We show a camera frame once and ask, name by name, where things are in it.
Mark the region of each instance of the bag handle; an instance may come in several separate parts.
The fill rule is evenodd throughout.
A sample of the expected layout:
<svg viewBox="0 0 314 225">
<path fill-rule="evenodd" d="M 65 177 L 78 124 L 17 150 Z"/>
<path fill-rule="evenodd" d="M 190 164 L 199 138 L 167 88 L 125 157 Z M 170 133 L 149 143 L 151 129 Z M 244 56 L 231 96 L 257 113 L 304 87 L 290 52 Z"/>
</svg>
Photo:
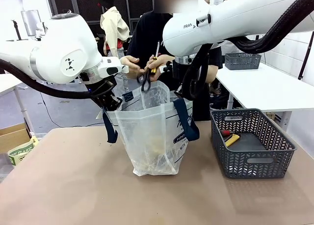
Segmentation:
<svg viewBox="0 0 314 225">
<path fill-rule="evenodd" d="M 188 124 L 188 113 L 186 104 L 183 98 L 180 98 L 178 100 L 175 100 L 173 102 L 179 116 L 179 120 L 181 122 L 181 125 L 184 130 L 185 137 L 188 141 L 195 141 L 200 138 L 200 130 L 196 126 L 193 118 L 191 120 L 191 126 Z"/>
<path fill-rule="evenodd" d="M 107 112 L 103 110 L 103 120 L 105 123 L 105 127 L 108 134 L 108 143 L 116 143 L 118 139 L 118 132 L 114 131 L 112 123 L 110 122 L 110 119 L 107 115 Z"/>
</svg>

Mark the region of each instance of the cable on floor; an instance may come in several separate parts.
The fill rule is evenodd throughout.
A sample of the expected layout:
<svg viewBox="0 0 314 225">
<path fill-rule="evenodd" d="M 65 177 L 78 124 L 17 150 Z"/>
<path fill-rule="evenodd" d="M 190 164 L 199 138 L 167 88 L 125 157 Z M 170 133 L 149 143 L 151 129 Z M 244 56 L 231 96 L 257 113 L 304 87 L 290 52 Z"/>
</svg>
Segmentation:
<svg viewBox="0 0 314 225">
<path fill-rule="evenodd" d="M 43 97 L 43 95 L 41 94 L 41 92 L 40 92 L 40 96 L 41 96 L 41 99 L 43 100 L 43 103 L 44 103 L 44 105 L 45 105 L 45 107 L 46 107 L 47 114 L 48 114 L 48 116 L 49 116 L 51 122 L 54 123 L 54 124 L 55 124 L 56 126 L 58 126 L 59 128 L 90 127 L 90 126 L 93 126 L 93 125 L 104 124 L 104 123 L 93 123 L 93 124 L 89 124 L 89 125 L 87 125 L 87 126 L 80 126 L 80 125 L 78 125 L 78 126 L 72 126 L 72 127 L 62 127 L 62 126 L 60 126 L 59 124 L 56 124 L 56 123 L 52 120 L 52 118 L 51 118 L 51 116 L 50 116 L 50 113 L 49 113 L 49 111 L 48 111 L 46 102 L 45 102 L 44 97 Z"/>
</svg>

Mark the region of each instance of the white table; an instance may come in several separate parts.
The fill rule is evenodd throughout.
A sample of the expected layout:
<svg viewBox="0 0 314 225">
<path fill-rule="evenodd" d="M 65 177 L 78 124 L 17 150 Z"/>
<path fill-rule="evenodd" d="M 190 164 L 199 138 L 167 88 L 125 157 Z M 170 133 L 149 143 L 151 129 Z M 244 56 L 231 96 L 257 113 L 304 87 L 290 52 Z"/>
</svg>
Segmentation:
<svg viewBox="0 0 314 225">
<path fill-rule="evenodd" d="M 281 127 L 285 131 L 292 111 L 314 109 L 314 86 L 263 63 L 258 70 L 229 70 L 224 66 L 217 78 L 230 93 L 228 109 L 232 109 L 235 97 L 248 109 L 284 112 Z"/>
<path fill-rule="evenodd" d="M 17 85 L 21 83 L 22 81 L 14 77 L 12 74 L 0 74 L 0 96 L 5 95 L 8 92 L 14 91 L 16 99 L 18 100 L 18 103 L 20 105 L 23 117 L 26 119 L 29 129 L 35 133 L 34 127 L 28 116 L 27 109 L 24 107 L 17 89 Z"/>
</svg>

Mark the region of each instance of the plastic tote bag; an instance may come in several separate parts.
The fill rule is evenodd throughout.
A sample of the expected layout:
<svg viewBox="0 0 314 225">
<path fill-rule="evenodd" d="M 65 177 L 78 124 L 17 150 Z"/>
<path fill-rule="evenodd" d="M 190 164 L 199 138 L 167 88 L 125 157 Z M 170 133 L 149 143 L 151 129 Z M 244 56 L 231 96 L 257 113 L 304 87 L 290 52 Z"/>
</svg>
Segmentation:
<svg viewBox="0 0 314 225">
<path fill-rule="evenodd" d="M 178 99 L 162 82 L 124 95 L 120 109 L 103 112 L 108 142 L 120 136 L 138 176 L 177 174 L 188 141 L 199 138 L 193 103 Z"/>
</svg>

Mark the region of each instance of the beige jacket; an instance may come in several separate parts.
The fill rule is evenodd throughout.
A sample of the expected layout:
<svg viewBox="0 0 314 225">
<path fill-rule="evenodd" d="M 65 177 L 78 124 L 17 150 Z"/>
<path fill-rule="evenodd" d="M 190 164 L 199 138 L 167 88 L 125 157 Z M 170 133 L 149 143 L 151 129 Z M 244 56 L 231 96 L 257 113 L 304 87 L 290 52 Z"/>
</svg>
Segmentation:
<svg viewBox="0 0 314 225">
<path fill-rule="evenodd" d="M 118 57 L 118 39 L 126 41 L 129 37 L 130 30 L 126 22 L 124 22 L 121 18 L 120 13 L 115 6 L 106 11 L 105 14 L 101 15 L 100 26 L 106 33 L 105 40 L 112 55 Z"/>
</svg>

